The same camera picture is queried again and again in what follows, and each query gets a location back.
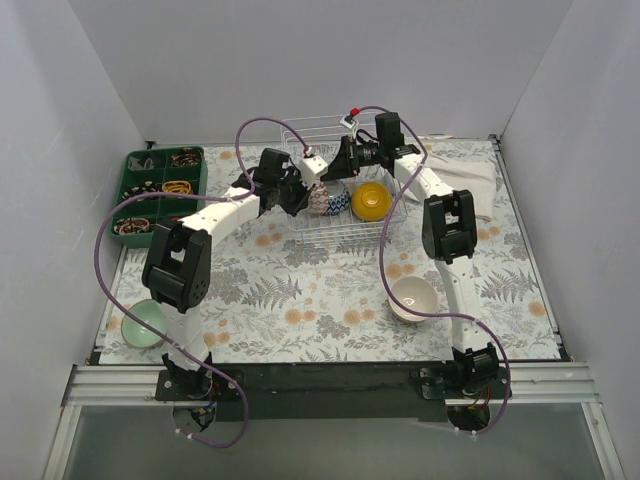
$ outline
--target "white towel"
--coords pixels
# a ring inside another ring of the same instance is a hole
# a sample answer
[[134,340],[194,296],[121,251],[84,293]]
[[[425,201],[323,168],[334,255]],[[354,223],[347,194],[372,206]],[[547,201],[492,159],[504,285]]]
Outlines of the white towel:
[[[458,162],[444,161],[429,155],[427,166],[430,167],[443,182],[454,190],[469,190],[473,195],[473,206],[476,217],[493,218],[493,202],[496,198],[496,169],[487,162]],[[416,197],[407,190],[405,197],[417,201]]]

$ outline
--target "dish rack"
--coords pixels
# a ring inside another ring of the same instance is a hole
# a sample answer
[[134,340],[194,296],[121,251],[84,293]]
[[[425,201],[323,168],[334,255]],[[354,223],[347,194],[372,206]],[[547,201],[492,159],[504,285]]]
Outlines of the dish rack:
[[[375,133],[375,114],[358,115],[359,128]],[[349,134],[349,130],[340,124],[341,115],[326,117],[292,118],[285,120],[307,142],[316,155],[322,156],[331,163],[340,147],[340,137]],[[282,148],[293,158],[302,158],[302,145],[289,130],[280,129]],[[341,180],[349,193],[366,182],[382,183],[392,197],[400,190],[400,185],[380,166],[364,167],[354,178]],[[393,212],[387,237],[391,237],[397,228],[407,219],[407,205],[404,198],[398,202]],[[374,244],[380,240],[384,219],[377,222],[365,222],[356,217],[351,208],[339,215],[320,215],[302,210],[295,217],[289,216],[289,229],[297,244],[307,246],[340,247],[354,243]]]

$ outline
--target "white wall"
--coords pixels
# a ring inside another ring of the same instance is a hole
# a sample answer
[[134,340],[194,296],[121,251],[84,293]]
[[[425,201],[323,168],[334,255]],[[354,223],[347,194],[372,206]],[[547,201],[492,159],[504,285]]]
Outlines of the white wall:
[[423,133],[501,133],[571,0],[70,3],[143,137],[230,142],[256,115],[372,103]]
[[0,32],[0,478],[35,479],[105,304],[96,230],[142,140],[66,0],[0,2]]
[[640,3],[575,0],[504,134],[560,331],[640,478]]

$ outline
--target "green bowl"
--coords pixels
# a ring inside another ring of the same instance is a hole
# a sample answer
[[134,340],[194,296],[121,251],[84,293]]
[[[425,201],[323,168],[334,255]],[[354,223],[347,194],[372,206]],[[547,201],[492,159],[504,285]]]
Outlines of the green bowl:
[[[167,320],[155,300],[142,300],[131,307],[129,311],[166,335]],[[135,320],[126,315],[122,320],[120,330],[124,341],[133,348],[153,348],[163,342],[162,338],[142,325],[138,325]]]

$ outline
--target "green tray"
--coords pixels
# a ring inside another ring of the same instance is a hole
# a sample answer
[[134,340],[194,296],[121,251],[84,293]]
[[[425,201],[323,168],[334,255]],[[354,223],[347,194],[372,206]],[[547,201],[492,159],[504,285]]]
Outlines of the green tray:
[[[204,159],[204,149],[202,147],[192,146],[202,155],[202,161],[199,165],[193,167],[172,167],[171,156],[185,147],[177,148],[154,148],[153,150],[137,150],[127,155],[122,169],[122,178],[120,180],[120,188],[116,197],[116,204],[122,202],[122,195],[125,191],[136,185],[140,185],[148,180],[158,186],[164,182],[171,180],[186,180],[190,182],[193,191],[198,195],[205,195],[207,192],[207,162]],[[131,158],[144,162],[147,158],[151,158],[154,168],[149,170],[130,170],[129,160]],[[204,207],[203,201],[181,200],[174,198],[160,198],[153,200],[142,200],[134,202],[127,206],[111,221],[109,233],[116,241],[126,245],[129,248],[149,248],[153,231],[148,233],[133,233],[130,235],[117,235],[113,228],[115,223],[121,218],[146,218],[150,222],[156,223],[164,218],[182,218],[191,215]]]

